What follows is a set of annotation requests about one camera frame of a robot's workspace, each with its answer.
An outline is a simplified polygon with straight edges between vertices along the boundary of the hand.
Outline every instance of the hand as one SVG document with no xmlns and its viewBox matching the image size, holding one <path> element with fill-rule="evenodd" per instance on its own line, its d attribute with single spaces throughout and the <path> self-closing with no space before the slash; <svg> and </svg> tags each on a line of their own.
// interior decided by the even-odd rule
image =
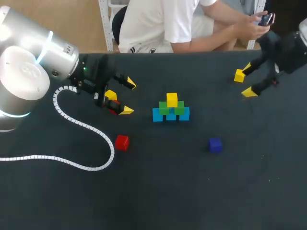
<svg viewBox="0 0 307 230">
<path fill-rule="evenodd" d="M 258 26 L 253 24 L 252 22 L 254 22 L 256 17 L 258 16 L 251 16 L 249 20 L 234 25 L 236 38 L 241 40 L 256 40 L 270 30 L 270 26 Z"/>
<path fill-rule="evenodd" d="M 246 21 L 248 22 L 260 22 L 261 21 L 261 17 L 264 15 L 267 15 L 268 12 L 267 11 L 262 11 L 256 14 L 253 14 L 252 16 L 248 16 L 246 18 Z"/>
</svg>

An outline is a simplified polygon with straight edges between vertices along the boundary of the black table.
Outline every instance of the black table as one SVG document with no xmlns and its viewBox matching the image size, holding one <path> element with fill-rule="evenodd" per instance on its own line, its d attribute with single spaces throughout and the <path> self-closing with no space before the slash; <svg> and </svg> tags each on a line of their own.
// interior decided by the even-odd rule
<svg viewBox="0 0 307 230">
<path fill-rule="evenodd" d="M 110 86 L 135 112 L 115 116 L 86 93 L 63 92 L 62 110 L 127 152 L 87 172 L 48 160 L 0 162 L 0 228 L 31 230 L 302 230 L 307 228 L 307 68 L 283 76 L 277 89 L 245 100 L 241 92 L 265 67 L 233 82 L 259 52 L 111 55 L 137 84 Z M 0 134 L 1 156 L 60 156 L 99 166 L 109 147 L 98 135 L 55 111 L 51 83 L 32 114 Z M 152 108 L 177 92 L 189 122 L 152 122 Z M 224 150 L 207 151 L 220 137 Z"/>
</svg>

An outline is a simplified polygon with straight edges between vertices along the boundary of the chair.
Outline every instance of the chair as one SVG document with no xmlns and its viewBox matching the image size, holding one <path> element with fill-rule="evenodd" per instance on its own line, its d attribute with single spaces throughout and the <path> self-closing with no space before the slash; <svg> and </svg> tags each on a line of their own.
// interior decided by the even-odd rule
<svg viewBox="0 0 307 230">
<path fill-rule="evenodd" d="M 124 21 L 126 10 L 128 6 L 125 6 L 124 8 L 120 9 L 117 14 L 115 14 L 112 22 L 112 32 L 114 36 L 114 40 L 119 45 L 119 34 L 120 34 L 120 28 Z"/>
</svg>

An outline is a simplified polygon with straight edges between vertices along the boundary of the yellow block in gripper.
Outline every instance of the yellow block in gripper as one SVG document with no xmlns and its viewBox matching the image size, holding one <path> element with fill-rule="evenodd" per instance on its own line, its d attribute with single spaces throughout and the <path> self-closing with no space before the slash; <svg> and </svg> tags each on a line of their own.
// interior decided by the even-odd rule
<svg viewBox="0 0 307 230">
<path fill-rule="evenodd" d="M 243 70 L 237 69 L 234 81 L 236 82 L 244 82 L 245 74 L 242 72 Z"/>
<path fill-rule="evenodd" d="M 112 90 L 108 90 L 105 93 L 105 96 L 109 99 L 109 100 L 117 100 L 117 95 L 115 92 L 113 92 Z"/>
</svg>

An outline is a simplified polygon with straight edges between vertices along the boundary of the white t-shirt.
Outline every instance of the white t-shirt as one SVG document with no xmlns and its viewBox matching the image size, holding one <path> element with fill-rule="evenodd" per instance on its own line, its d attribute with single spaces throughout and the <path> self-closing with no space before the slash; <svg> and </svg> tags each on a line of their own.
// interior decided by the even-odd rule
<svg viewBox="0 0 307 230">
<path fill-rule="evenodd" d="M 190 42 L 193 14 L 200 3 L 217 0 L 130 0 L 119 36 L 119 50 L 168 41 Z"/>
</svg>

